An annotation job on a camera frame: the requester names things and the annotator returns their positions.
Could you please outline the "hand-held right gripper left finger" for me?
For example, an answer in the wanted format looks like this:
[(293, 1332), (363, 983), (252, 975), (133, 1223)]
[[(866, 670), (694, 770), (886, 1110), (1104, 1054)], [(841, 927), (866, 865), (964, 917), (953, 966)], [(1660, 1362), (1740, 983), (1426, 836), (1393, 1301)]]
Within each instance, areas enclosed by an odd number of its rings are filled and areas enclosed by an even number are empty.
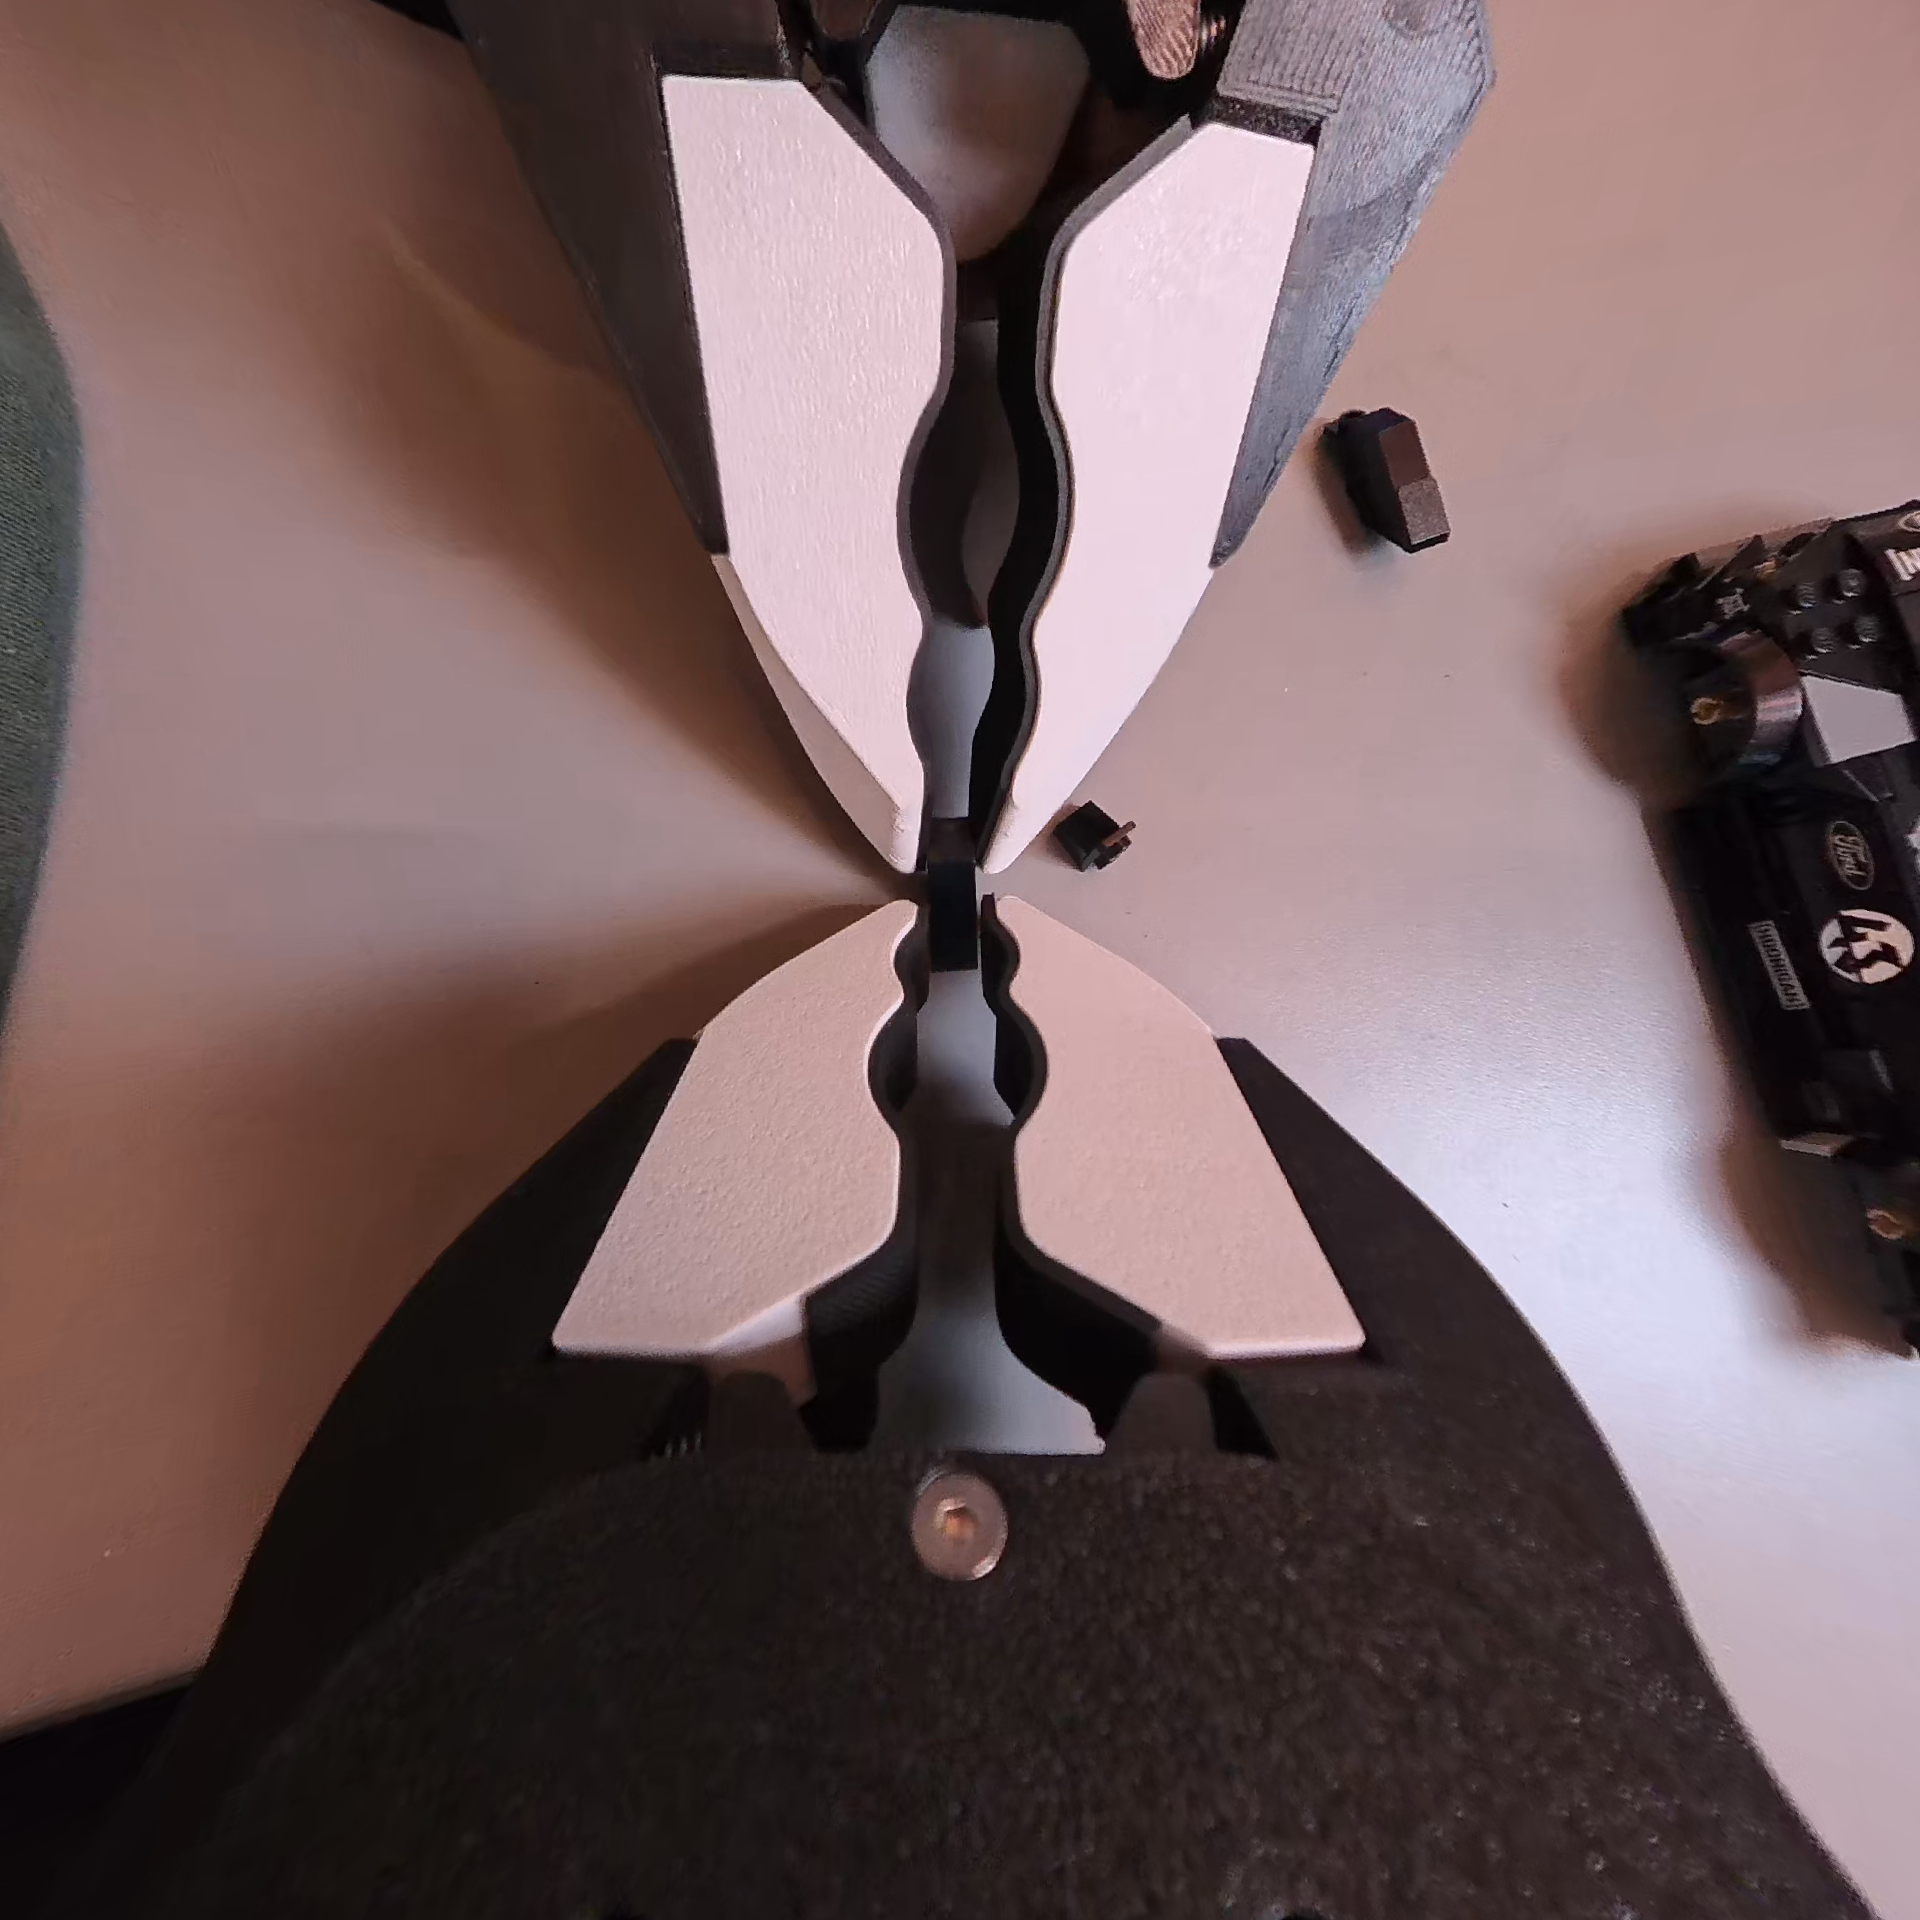
[(866, 1366), (898, 1301), (902, 1150), (875, 1047), (909, 989), (909, 900), (782, 961), (697, 1034), (557, 1318), (569, 1357), (769, 1375), (795, 1407)]

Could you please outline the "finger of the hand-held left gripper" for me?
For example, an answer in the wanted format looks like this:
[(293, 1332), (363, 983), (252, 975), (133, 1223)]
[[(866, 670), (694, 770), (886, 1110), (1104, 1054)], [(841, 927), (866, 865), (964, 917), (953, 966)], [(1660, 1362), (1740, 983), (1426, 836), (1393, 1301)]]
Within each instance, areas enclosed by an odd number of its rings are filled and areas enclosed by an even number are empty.
[(1016, 589), (1025, 708), (980, 863), (1049, 826), (1202, 600), (1315, 146), (1180, 122), (1065, 221), (1040, 290), (1045, 473), (1061, 508)]
[(673, 73), (660, 89), (724, 522), (714, 566), (813, 768), (912, 873), (929, 593), (907, 496), (953, 368), (953, 244), (827, 90)]

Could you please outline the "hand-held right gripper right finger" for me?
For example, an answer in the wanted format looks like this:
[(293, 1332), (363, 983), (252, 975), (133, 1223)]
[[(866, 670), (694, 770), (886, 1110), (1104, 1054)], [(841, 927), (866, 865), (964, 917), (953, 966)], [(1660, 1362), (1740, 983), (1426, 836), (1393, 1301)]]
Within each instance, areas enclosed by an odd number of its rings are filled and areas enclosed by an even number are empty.
[(992, 897), (994, 1085), (1012, 1130), (994, 1306), (1019, 1362), (1109, 1437), (1140, 1380), (1348, 1359), (1365, 1332), (1208, 1021), (1157, 978)]

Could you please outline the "long black lego piece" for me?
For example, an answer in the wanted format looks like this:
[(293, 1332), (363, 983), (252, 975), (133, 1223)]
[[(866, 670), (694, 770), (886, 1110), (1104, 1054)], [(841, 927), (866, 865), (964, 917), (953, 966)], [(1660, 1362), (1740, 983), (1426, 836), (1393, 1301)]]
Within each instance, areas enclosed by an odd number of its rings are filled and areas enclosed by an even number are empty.
[(1406, 556), (1452, 540), (1452, 519), (1420, 425), (1398, 409), (1346, 410), (1323, 425), (1323, 452), (1360, 528)]

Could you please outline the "black lego car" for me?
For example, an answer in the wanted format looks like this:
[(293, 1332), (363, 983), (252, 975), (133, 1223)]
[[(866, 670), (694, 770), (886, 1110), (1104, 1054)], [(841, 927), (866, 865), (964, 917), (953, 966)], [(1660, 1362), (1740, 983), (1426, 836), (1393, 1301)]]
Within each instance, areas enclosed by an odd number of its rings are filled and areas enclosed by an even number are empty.
[(1918, 502), (1672, 560), (1624, 640), (1676, 706), (1672, 814), (1742, 1066), (1918, 1332)]

